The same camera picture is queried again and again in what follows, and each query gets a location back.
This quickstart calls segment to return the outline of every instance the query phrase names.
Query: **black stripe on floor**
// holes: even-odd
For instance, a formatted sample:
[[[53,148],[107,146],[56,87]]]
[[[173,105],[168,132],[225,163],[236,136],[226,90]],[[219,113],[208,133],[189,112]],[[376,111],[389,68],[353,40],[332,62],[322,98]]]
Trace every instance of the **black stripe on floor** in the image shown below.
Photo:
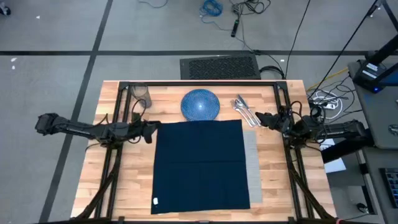
[[[104,10],[104,14],[102,16],[101,24],[99,25],[97,36],[96,36],[96,39],[94,42],[93,50],[91,52],[89,52],[89,53],[93,53],[93,54],[90,54],[91,56],[90,56],[90,59],[88,60],[87,68],[86,68],[85,74],[83,76],[83,81],[82,81],[80,89],[79,89],[75,107],[72,112],[72,117],[71,117],[72,121],[77,121],[77,119],[79,117],[81,106],[83,104],[83,100],[84,100],[84,97],[86,94],[88,82],[90,80],[91,73],[93,71],[95,58],[96,58],[95,53],[98,52],[98,49],[100,47],[101,39],[104,34],[106,21],[108,20],[108,16],[109,16],[109,12],[112,7],[112,3],[113,3],[113,0],[108,0],[108,2],[106,3],[106,7]],[[57,195],[58,186],[61,181],[62,172],[65,167],[65,163],[67,161],[70,144],[72,143],[72,138],[73,138],[72,135],[67,134],[65,136],[65,140],[63,141],[63,145],[61,148],[60,156],[58,158],[57,166],[55,167],[55,171],[54,171],[54,174],[53,174],[53,177],[51,180],[50,188],[49,188],[47,197],[44,202],[42,213],[40,215],[40,219],[39,219],[40,223],[48,222],[48,220],[49,220],[49,217],[51,214],[51,209],[52,209],[55,197]]]
[[[259,50],[266,55],[288,55],[288,50]],[[363,56],[367,50],[347,50],[343,56]],[[296,56],[337,56],[339,50],[294,50]],[[184,56],[184,55],[234,55],[250,54],[247,50],[81,50],[81,51],[0,51],[5,56]]]

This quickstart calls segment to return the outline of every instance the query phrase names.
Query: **cable bundle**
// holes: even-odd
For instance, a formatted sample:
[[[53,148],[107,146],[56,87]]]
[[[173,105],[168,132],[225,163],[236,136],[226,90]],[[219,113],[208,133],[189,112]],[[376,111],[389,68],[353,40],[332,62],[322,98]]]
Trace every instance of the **cable bundle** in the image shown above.
[[[223,13],[223,5],[216,0],[206,0],[200,8],[200,12],[203,16],[219,16]]]

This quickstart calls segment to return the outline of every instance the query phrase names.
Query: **silver fork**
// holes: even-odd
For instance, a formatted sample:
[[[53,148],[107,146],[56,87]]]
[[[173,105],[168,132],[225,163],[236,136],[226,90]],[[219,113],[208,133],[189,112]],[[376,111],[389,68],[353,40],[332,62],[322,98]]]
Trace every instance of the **silver fork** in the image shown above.
[[[239,109],[241,109],[241,110],[248,116],[248,118],[250,119],[250,123],[253,124],[253,126],[256,126],[256,125],[257,125],[257,123],[256,123],[255,121],[253,121],[253,119],[251,118],[251,116],[250,116],[250,114],[249,114],[250,111],[248,110],[248,112],[246,112],[246,111],[244,110],[245,107],[244,107],[242,101],[240,101],[240,100],[235,100],[235,105],[236,105]]]
[[[242,109],[238,108],[236,106],[236,103],[234,100],[231,100],[231,105],[232,105],[232,109],[236,110],[237,112],[241,113],[241,115],[243,116],[243,118],[246,120],[246,122],[248,122],[249,126],[252,128],[253,125],[250,123],[250,121],[248,120],[248,118],[244,115],[244,113],[242,112]]]

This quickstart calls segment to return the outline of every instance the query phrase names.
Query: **navy towel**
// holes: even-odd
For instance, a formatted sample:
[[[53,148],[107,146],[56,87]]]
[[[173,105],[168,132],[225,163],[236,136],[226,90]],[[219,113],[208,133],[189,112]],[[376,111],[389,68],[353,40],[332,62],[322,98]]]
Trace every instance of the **navy towel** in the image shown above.
[[[151,214],[249,208],[241,120],[161,125]]]

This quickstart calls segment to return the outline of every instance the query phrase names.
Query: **blue bowl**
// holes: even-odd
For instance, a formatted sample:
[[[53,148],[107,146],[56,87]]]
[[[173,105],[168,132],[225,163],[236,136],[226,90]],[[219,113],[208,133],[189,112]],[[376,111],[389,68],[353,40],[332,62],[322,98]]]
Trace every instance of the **blue bowl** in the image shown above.
[[[182,98],[181,112],[189,121],[214,120],[220,112],[220,102],[208,90],[192,90]]]

